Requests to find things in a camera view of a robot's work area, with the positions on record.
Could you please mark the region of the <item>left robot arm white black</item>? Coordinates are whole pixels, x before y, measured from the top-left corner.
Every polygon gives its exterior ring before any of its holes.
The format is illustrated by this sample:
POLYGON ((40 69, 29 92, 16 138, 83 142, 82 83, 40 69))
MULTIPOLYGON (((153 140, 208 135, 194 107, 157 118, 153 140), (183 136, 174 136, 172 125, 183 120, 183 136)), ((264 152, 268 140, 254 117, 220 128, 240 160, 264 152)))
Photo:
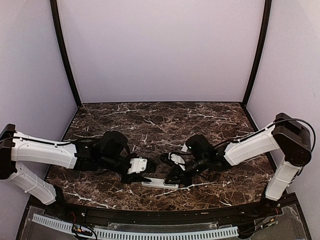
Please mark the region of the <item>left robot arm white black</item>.
POLYGON ((102 137, 84 137, 73 141, 51 141, 25 135, 7 124, 0 134, 0 178, 12 181, 25 193, 51 205, 60 218, 71 213, 63 191, 39 178, 22 162, 55 165, 75 171, 108 170, 120 174, 125 184, 146 182, 145 173, 155 172, 156 164, 130 151, 128 139, 118 131, 102 137))

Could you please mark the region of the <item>left black frame post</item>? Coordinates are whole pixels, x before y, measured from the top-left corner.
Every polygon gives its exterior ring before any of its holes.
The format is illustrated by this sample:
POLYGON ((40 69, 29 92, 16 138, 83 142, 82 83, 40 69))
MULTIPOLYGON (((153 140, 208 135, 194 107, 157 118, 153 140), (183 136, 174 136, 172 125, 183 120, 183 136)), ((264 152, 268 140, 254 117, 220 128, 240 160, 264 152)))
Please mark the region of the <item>left black frame post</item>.
POLYGON ((67 48, 64 40, 63 30, 62 30, 62 24, 59 14, 59 8, 58 8, 58 1, 57 0, 50 0, 50 8, 51 8, 51 15, 54 25, 54 30, 57 38, 57 43, 60 51, 60 56, 62 59, 63 67, 65 70, 65 74, 67 77, 67 81, 74 99, 74 102, 77 106, 77 108, 82 106, 82 101, 76 86, 76 81, 72 72, 69 56, 67 53, 67 48))

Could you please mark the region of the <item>white battery cover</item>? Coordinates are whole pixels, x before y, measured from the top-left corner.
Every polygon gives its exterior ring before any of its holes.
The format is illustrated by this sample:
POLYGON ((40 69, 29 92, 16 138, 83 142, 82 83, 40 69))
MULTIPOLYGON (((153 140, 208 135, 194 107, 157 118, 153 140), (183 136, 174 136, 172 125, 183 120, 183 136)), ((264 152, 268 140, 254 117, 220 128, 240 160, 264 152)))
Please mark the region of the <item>white battery cover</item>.
POLYGON ((187 151, 188 151, 188 147, 184 144, 181 149, 181 152, 186 153, 187 151))

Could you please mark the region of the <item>right black frame post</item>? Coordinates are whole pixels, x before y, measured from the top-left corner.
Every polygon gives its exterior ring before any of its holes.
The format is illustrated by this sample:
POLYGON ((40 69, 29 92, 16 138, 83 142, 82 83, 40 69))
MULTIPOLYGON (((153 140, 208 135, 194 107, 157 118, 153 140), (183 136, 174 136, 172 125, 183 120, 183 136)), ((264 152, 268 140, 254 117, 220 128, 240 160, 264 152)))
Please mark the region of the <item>right black frame post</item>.
POLYGON ((250 75, 248 78, 247 86, 241 102, 243 108, 245 109, 247 108, 247 105, 249 103, 249 100, 254 88, 255 80, 258 74, 261 58, 263 55, 263 50, 264 50, 264 45, 266 41, 269 20, 271 15, 271 8, 272 8, 272 0, 265 0, 256 51, 255 51, 250 75))

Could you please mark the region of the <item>white remote control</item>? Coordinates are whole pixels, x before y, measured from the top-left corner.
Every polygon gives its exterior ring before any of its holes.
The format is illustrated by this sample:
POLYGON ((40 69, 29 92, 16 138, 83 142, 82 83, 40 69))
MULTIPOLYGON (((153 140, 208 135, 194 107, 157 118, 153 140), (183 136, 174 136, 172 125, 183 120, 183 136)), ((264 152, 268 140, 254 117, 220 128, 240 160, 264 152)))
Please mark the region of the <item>white remote control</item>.
POLYGON ((141 185, 143 187, 157 188, 157 189, 170 189, 170 190, 176 190, 179 188, 178 184, 166 184, 165 180, 161 178, 147 177, 147 179, 149 181, 141 182, 141 185))

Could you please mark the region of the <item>black frame post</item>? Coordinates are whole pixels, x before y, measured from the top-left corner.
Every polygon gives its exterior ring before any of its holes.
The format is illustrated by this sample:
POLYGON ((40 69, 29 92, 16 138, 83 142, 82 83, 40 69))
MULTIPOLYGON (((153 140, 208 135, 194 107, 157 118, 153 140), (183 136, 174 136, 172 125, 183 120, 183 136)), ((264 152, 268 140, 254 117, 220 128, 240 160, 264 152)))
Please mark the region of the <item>black frame post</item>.
POLYGON ((261 58, 263 55, 263 50, 264 50, 264 45, 266 41, 269 20, 271 15, 271 8, 272 8, 272 0, 265 0, 256 51, 255 51, 250 75, 248 78, 247 86, 241 102, 243 108, 245 109, 247 108, 247 105, 249 103, 249 100, 254 88, 255 80, 258 74, 261 58))
POLYGON ((74 102, 77 106, 77 108, 82 106, 82 101, 76 86, 76 81, 72 72, 69 56, 67 53, 67 48, 64 40, 63 30, 62 30, 62 24, 59 14, 59 8, 58 8, 58 1, 57 0, 50 0, 50 8, 51 8, 51 15, 54 25, 54 30, 57 38, 57 43, 60 51, 60 56, 62 59, 63 67, 65 70, 65 74, 67 77, 67 81, 74 99, 74 102))

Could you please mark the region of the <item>black front rail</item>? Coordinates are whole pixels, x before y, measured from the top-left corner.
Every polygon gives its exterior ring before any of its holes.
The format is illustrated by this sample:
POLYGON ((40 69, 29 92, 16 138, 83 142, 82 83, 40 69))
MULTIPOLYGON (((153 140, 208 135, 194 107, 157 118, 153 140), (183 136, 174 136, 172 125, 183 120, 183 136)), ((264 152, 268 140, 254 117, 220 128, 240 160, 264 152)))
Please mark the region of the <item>black front rail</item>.
POLYGON ((251 223, 259 218, 277 214, 270 204, 259 202, 203 210, 188 211, 133 211, 90 207, 72 203, 41 205, 46 212, 76 223, 106 226, 111 223, 141 225, 183 225, 218 222, 219 224, 251 223))

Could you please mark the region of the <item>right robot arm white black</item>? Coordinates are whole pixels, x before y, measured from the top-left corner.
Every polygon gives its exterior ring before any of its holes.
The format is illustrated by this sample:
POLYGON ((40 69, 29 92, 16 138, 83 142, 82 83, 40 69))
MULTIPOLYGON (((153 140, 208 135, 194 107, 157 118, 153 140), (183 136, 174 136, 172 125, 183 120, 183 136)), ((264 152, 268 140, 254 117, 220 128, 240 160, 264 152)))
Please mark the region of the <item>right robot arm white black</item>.
POLYGON ((305 120, 285 113, 276 115, 266 127, 241 139, 212 145, 202 134, 185 141, 182 153, 163 153, 160 159, 171 167, 164 179, 169 185, 192 185, 193 177, 205 170, 226 171, 261 154, 280 150, 283 159, 267 184, 264 199, 255 205, 255 213, 266 217, 275 208, 283 192, 312 159, 316 132, 305 120))

